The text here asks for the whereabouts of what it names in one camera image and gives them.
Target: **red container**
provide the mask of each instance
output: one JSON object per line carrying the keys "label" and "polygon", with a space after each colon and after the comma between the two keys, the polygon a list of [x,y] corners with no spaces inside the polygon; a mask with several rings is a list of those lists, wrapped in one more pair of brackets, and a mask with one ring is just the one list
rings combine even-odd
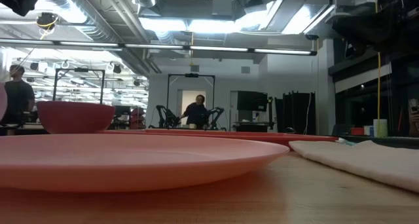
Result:
{"label": "red container", "polygon": [[331,136],[307,136],[286,133],[258,133],[258,132],[222,132],[222,131],[199,131],[199,130],[108,130],[100,133],[105,134],[147,134],[163,136],[197,136],[207,138],[226,138],[238,140],[254,140],[277,143],[289,147],[290,141],[336,141],[338,138]]}
{"label": "red container", "polygon": [[95,133],[106,130],[115,107],[96,103],[38,102],[38,116],[51,134]]}
{"label": "red container", "polygon": [[351,135],[353,136],[363,136],[364,128],[351,128]]}

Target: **wooden table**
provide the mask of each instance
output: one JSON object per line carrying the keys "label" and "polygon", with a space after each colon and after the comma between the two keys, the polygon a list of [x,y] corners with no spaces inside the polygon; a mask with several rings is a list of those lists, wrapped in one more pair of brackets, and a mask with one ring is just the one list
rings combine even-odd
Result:
{"label": "wooden table", "polygon": [[291,153],[260,172],[170,191],[0,189],[0,223],[406,224],[419,223],[419,195]]}

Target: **pink bowl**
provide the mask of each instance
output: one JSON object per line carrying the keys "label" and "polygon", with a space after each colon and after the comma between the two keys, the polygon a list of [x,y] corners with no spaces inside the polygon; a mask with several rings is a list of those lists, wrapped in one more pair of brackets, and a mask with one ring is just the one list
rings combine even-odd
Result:
{"label": "pink bowl", "polygon": [[7,93],[4,83],[0,83],[0,121],[5,116],[7,109]]}
{"label": "pink bowl", "polygon": [[38,102],[41,124],[51,134],[84,134],[105,130],[115,107],[95,103]]}

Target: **plate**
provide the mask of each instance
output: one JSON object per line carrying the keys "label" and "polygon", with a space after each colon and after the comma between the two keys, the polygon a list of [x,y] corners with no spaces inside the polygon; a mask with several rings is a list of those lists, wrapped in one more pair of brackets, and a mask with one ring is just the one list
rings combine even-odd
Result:
{"label": "plate", "polygon": [[222,132],[222,131],[196,131],[196,130],[106,130],[99,133],[103,134],[148,134],[148,135],[167,135],[167,136],[199,136],[207,138],[225,138],[237,140],[253,140],[268,143],[277,143],[289,146],[290,141],[336,141],[338,138],[332,136],[310,136],[286,133],[258,133],[258,132]]}
{"label": "plate", "polygon": [[260,141],[186,136],[0,137],[0,187],[63,192],[173,189],[258,170],[288,151]]}

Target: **ceiling vent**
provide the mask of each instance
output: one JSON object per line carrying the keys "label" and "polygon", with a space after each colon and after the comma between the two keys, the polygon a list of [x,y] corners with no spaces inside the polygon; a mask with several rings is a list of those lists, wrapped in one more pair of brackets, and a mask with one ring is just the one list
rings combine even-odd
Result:
{"label": "ceiling vent", "polygon": [[199,73],[199,65],[191,65],[191,73]]}
{"label": "ceiling vent", "polygon": [[250,74],[250,67],[242,67],[242,74]]}

